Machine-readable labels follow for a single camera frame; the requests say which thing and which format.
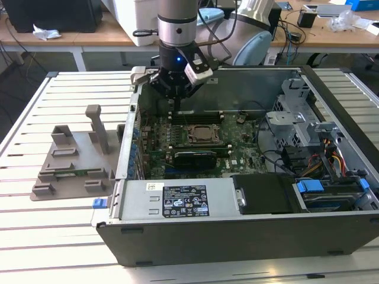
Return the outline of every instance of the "power supply label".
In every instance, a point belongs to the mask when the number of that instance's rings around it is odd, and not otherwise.
[[[205,185],[165,186],[162,200],[165,218],[209,216]]]

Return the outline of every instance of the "floor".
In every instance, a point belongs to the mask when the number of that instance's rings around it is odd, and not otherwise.
[[[130,70],[133,66],[148,66],[156,53],[127,53],[128,66],[121,64],[119,53],[85,53],[89,71]],[[293,65],[307,62],[311,54],[300,54]],[[38,53],[36,59],[48,71],[77,71],[70,53]],[[281,59],[278,64],[285,64]],[[379,67],[365,70],[367,59],[360,54],[331,54],[325,57],[319,67],[347,67],[354,72],[372,91],[379,93]],[[30,57],[22,66],[16,66],[0,76],[0,141],[4,139],[13,123],[23,111],[45,77],[45,72]]]

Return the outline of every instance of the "barcode sticker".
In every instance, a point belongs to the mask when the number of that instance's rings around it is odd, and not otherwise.
[[[146,184],[146,190],[147,191],[162,191],[163,190],[163,187],[164,187],[164,183],[163,182],[148,182]]]

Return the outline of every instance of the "open computer chassis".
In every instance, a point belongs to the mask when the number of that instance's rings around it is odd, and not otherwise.
[[[180,113],[141,83],[97,231],[124,266],[350,254],[379,235],[378,172],[309,67],[222,68]]]

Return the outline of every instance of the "yellow wire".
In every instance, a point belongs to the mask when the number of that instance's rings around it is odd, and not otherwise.
[[[322,165],[322,162],[318,163],[317,165],[313,166],[310,170],[308,170],[305,174],[303,174],[302,176],[306,176],[308,175],[309,173],[313,172],[314,170],[316,170],[318,167],[320,167]]]
[[[338,163],[339,163],[339,170],[342,173],[342,163],[341,163],[341,161],[339,160],[339,158],[337,156],[332,156],[332,157],[338,161]]]

